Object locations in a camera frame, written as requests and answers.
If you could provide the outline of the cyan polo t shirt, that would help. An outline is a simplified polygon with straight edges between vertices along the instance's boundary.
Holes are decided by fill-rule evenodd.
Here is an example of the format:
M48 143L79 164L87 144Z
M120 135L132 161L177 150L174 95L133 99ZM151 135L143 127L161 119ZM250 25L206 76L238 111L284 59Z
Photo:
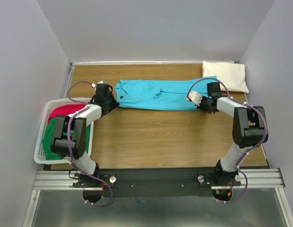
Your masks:
M201 80L120 80L115 86L117 101L123 108L160 111L195 111L194 103L186 99L192 87L203 96L207 84L215 82L216 76Z

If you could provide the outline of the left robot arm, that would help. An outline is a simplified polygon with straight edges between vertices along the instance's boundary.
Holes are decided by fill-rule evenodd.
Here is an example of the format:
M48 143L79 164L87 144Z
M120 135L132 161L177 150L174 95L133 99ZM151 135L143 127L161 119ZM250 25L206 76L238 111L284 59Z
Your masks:
M84 107L69 115L56 117L50 149L53 153L68 160L69 164L84 175L83 181L90 187L99 182L109 187L100 179L99 165L86 153L86 129L94 121L110 113L119 106L113 95L113 87L103 81L88 83L95 94Z

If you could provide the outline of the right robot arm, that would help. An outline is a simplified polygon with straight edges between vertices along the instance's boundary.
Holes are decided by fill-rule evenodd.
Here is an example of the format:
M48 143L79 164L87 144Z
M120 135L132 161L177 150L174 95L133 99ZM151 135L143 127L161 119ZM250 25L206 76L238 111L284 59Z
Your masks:
M209 114L224 112L233 118L233 143L227 154L220 159L208 174L198 174L203 187L227 186L229 182L240 185L239 168L246 157L255 148L268 140L268 127L265 109L240 103L231 97L223 96L219 82L207 84L207 96L197 98L197 109Z

